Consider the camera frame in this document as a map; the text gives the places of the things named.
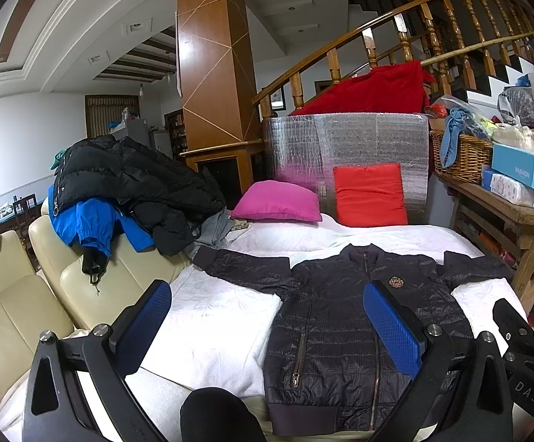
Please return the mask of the black quilted jacket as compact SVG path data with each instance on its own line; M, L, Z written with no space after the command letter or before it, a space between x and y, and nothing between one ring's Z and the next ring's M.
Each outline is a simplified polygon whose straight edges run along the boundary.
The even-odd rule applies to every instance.
M202 248L193 262L209 276L278 295L263 364L264 399L275 435L373 431L409 383L393 364L363 307L379 280L425 324L470 338L471 324L453 296L464 283L512 275L500 259L445 252L400 256L376 245L347 245L337 256L293 266L286 257L255 257Z

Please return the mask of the grey folded clothes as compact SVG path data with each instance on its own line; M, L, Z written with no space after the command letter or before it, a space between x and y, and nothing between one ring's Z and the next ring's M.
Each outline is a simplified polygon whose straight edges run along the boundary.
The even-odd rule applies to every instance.
M222 248L226 245L227 235L234 227L234 221L230 217L230 211L223 208L212 217L204 221L199 230L199 235L194 240L195 246L212 246L212 248Z

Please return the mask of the cream leather sofa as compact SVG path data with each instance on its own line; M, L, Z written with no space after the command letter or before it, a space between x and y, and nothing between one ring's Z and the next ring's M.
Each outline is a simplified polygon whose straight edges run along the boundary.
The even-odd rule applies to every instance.
M65 337L111 323L153 280L171 283L188 263L182 253L136 252L120 235L112 243L103 277L92 284L81 269L81 249L61 241L48 214L32 222L29 235L41 274L33 269L16 232L0 232L0 404L29 371L43 330Z

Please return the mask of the wooden side table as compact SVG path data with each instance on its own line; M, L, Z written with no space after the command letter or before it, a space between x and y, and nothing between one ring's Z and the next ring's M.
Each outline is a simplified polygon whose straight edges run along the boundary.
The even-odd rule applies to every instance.
M489 256L515 259L511 286L525 312L534 306L534 208L516 206L480 185L440 178L455 198L450 228Z

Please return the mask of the white bed blanket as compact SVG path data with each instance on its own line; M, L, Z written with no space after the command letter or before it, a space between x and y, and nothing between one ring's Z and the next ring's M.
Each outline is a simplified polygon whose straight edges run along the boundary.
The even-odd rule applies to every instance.
M331 218L316 225L255 222L228 244L231 252L255 257L286 257L296 266L305 260L337 256L347 245L376 245L400 256L428 256L442 262L445 252L480 257L462 236L432 225L346 228ZM128 385L152 421L171 440L181 439L179 411L194 390L218 387L251 404L274 439L366 439L373 431L345 431L319 436L277 436L264 399L263 364L271 325L282 305L278 295L228 283L187 266L172 282L172 305L142 366ZM493 308L504 298L520 308L507 278L464 283L453 296L464 310L473 335L496 332Z

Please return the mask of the blue jacket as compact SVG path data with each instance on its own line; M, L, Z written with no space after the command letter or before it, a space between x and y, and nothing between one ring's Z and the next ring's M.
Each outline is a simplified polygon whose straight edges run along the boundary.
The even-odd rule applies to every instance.
M154 249L154 239L133 218L122 214L108 201L89 199L72 204L54 214L54 186L48 189L48 211L54 232L65 245L77 243L82 248L97 249L112 256L116 232L126 235L136 252Z

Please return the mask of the white patterned tissue pack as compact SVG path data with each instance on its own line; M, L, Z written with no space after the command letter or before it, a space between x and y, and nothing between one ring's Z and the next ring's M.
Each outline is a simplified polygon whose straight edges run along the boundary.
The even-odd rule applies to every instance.
M532 208L534 205L532 189L491 168L483 168L482 187L516 206Z

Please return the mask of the light blue box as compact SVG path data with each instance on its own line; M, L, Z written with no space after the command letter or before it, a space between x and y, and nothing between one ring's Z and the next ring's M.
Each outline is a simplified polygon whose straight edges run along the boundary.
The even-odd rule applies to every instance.
M534 153L494 144L492 169L534 190Z

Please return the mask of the black puffer coat pile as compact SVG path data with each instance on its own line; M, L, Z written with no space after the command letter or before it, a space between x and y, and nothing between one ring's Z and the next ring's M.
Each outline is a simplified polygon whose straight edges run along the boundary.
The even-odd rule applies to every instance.
M207 218L226 208L210 177L131 138L103 136L68 148L55 172L54 214L89 199L136 221L163 256L194 242Z

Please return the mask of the wicker basket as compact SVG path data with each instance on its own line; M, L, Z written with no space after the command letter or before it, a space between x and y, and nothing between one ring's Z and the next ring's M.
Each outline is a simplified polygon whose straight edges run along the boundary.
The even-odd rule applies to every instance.
M459 149L455 163L443 168L440 161L440 149L444 133L431 131L434 168L439 177L460 182L480 184L483 169L490 166L493 156L493 144L474 136L459 136Z

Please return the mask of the red pillow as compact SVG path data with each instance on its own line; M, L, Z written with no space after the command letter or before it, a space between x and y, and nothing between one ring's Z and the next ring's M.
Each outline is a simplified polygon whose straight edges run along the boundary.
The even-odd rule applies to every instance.
M338 222L351 228L407 225L401 166L335 166Z

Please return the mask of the blue cloth in basket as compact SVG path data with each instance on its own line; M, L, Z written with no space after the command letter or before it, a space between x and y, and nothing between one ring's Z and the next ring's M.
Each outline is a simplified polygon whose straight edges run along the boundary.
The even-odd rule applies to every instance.
M452 108L446 118L444 135L440 149L440 161L443 169L449 169L456 163L459 152L459 137L473 122L470 111L464 108Z

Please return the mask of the magenta pillow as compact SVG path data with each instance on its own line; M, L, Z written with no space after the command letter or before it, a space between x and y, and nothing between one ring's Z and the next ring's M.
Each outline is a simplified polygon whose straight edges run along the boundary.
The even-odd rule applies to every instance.
M320 222L318 196L311 190L277 180L263 180L248 188L231 217L246 221Z

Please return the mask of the red blanket on railing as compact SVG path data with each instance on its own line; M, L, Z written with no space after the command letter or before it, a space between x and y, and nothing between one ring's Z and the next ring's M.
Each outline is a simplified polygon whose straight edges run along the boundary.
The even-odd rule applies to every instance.
M430 105L426 85L435 83L419 61L376 67L331 86L291 116L334 113L419 114Z

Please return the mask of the silver foil headboard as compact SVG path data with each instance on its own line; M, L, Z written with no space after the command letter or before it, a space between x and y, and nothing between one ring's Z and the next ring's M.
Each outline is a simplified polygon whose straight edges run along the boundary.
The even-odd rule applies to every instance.
M401 166L411 224L426 219L429 123L421 114L348 113L268 118L264 121L269 177L316 193L320 209L337 215L336 166Z

